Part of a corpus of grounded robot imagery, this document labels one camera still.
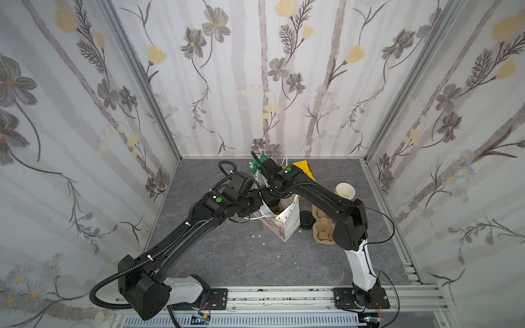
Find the yellow napkins stack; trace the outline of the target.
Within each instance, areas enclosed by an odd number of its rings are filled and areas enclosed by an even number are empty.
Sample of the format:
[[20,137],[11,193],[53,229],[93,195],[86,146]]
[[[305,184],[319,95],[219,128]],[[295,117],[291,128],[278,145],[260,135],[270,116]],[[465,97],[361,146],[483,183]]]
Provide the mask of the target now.
[[306,161],[296,161],[293,163],[295,167],[301,169],[302,173],[295,177],[295,181],[298,182],[316,182],[317,179],[310,167],[310,164]]

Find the black cup lid stack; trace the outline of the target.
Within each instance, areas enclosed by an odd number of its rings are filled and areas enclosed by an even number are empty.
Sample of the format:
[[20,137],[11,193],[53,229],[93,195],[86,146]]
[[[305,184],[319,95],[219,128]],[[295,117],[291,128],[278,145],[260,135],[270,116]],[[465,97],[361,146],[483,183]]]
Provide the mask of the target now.
[[303,210],[299,214],[299,227],[302,230],[311,230],[316,223],[316,219],[310,211]]

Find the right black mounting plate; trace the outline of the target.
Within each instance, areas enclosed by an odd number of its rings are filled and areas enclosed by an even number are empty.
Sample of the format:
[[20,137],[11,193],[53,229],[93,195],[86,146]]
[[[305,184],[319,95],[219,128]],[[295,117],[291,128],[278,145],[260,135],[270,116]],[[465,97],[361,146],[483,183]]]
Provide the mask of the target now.
[[364,292],[361,289],[333,288],[334,305],[339,310],[363,312],[368,309],[390,309],[390,302],[383,288]]

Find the white patterned paper bag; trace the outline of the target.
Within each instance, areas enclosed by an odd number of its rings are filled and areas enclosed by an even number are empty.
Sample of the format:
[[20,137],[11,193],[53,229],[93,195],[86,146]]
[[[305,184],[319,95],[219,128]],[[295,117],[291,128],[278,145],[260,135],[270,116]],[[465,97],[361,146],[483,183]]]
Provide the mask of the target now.
[[[258,171],[254,174],[258,188],[267,187],[270,185],[267,179]],[[282,199],[280,202],[287,207],[279,215],[275,215],[269,207],[262,201],[262,206],[256,212],[255,216],[272,230],[284,242],[287,242],[296,229],[299,228],[299,196],[292,194],[287,199]]]

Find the green white straws bundle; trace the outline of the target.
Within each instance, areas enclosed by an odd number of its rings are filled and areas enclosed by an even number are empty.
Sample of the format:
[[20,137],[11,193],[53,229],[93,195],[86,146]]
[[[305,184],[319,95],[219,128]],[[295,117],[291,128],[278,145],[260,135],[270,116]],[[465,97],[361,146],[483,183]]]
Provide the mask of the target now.
[[269,155],[268,154],[266,154],[264,156],[260,156],[260,157],[258,157],[258,159],[256,159],[256,157],[253,157],[252,158],[252,162],[250,163],[250,169],[251,169],[252,173],[255,174],[256,172],[258,172],[259,168],[260,168],[260,165],[262,163],[264,163],[268,159],[269,159]]

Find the brown pulp cup carrier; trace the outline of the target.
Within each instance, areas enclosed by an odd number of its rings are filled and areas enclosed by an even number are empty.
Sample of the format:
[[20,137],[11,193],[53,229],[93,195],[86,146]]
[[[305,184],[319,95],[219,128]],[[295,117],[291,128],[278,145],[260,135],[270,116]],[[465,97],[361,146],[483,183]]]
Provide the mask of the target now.
[[315,205],[312,205],[312,215],[315,220],[312,228],[314,240],[322,245],[334,245],[335,225],[332,219]]

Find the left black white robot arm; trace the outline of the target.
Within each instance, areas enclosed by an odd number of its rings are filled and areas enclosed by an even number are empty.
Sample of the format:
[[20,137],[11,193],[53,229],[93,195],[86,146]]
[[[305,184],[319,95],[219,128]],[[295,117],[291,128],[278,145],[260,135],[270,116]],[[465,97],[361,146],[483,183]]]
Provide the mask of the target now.
[[[174,295],[174,289],[165,282],[167,271],[190,247],[210,231],[234,215],[247,216],[263,205],[259,191],[230,199],[226,193],[207,192],[191,205],[187,219],[165,239],[137,258],[124,257],[118,272],[96,284],[89,293],[90,301],[110,310],[133,309],[147,321],[155,317]],[[126,304],[109,303],[97,296],[106,285],[118,281],[118,291]]]

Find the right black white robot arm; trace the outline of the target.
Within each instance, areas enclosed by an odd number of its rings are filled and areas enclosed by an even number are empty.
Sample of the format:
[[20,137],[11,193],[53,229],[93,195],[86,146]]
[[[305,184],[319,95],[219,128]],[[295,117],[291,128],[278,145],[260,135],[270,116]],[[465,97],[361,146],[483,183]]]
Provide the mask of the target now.
[[368,308],[382,299],[381,282],[369,256],[367,206],[360,200],[349,200],[316,182],[284,183],[263,187],[261,198],[273,206],[284,197],[297,194],[322,210],[335,221],[332,238],[347,255],[353,275],[354,302]]

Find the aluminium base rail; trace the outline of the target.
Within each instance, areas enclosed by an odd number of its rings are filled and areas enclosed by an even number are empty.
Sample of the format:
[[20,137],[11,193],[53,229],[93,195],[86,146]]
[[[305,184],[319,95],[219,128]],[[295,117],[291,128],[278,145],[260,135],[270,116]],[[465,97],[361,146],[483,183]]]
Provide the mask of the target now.
[[225,310],[167,310],[143,321],[131,310],[113,327],[457,327],[435,285],[385,285],[390,309],[339,310],[333,288],[229,286]]

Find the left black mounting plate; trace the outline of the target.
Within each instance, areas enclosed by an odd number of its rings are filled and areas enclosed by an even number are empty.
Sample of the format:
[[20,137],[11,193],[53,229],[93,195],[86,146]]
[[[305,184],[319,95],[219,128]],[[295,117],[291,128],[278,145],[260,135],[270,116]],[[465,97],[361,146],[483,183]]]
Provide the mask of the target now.
[[174,310],[225,310],[227,300],[227,288],[212,288],[204,291],[194,303],[182,303],[172,308]]

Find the black paper cup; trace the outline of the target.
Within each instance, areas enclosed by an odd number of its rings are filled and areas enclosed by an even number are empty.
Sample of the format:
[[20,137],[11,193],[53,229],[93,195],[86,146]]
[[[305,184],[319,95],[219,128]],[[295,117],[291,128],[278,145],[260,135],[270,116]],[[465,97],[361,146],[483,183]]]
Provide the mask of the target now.
[[335,188],[335,194],[342,198],[352,200],[355,198],[356,190],[354,186],[349,183],[339,183]]

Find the green paper cup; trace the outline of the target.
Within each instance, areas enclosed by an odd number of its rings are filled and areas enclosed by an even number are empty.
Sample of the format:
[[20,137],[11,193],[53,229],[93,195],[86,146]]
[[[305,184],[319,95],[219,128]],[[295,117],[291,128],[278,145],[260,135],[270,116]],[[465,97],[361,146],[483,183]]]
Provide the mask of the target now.
[[286,207],[287,207],[287,206],[286,206],[286,205],[283,205],[282,202],[279,202],[279,203],[275,203],[275,204],[269,205],[269,209],[270,209],[270,210],[272,211],[272,213],[274,213],[275,215],[279,215],[280,213],[282,213]]

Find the black mounting plate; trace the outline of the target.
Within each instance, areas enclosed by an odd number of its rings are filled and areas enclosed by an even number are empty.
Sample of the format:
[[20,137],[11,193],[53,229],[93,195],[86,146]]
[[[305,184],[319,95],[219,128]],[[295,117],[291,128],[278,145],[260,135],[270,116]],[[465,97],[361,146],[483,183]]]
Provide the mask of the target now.
[[390,309],[390,302],[383,288],[364,292],[361,289],[333,288],[334,305],[339,310],[363,312],[368,309]]
[[227,288],[212,288],[204,291],[194,303],[182,303],[172,308],[174,310],[225,310],[227,300]]

